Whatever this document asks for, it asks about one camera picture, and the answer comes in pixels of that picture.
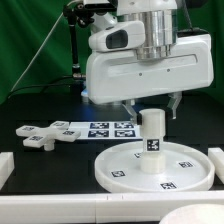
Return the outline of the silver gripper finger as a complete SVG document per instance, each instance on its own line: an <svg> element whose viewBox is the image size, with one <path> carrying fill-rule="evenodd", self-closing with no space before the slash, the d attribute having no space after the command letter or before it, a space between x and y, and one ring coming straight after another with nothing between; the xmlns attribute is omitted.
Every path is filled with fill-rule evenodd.
<svg viewBox="0 0 224 224"><path fill-rule="evenodd" d="M177 108L182 100L181 92L174 92L169 94L170 100L168 102L168 108L171 110L172 118L176 118Z"/></svg>
<svg viewBox="0 0 224 224"><path fill-rule="evenodd" d="M122 105L125 108L125 110L128 112L128 114L130 115L130 121L133 124L136 124L137 123L137 112L133 108L133 106L135 105L135 101L134 100L124 100L122 102Z"/></svg>

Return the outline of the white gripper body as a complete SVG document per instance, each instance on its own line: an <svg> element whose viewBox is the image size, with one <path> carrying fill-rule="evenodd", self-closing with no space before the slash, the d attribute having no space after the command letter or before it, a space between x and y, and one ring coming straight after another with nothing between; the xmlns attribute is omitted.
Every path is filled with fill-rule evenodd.
<svg viewBox="0 0 224 224"><path fill-rule="evenodd" d="M96 104L203 88L213 79L208 34L180 38L161 59L139 60L134 50L94 52L86 67L88 97Z"/></svg>

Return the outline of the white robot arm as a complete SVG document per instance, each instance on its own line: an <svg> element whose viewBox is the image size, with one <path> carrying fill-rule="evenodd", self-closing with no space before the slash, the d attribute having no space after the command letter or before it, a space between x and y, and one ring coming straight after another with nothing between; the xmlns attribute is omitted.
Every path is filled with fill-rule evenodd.
<svg viewBox="0 0 224 224"><path fill-rule="evenodd" d="M121 22L96 15L89 38L87 93L95 104L121 101L139 124L132 101L169 94L175 110L186 90L209 86L214 78L211 36L191 29L177 35L179 0L84 0L87 10L115 10Z"/></svg>

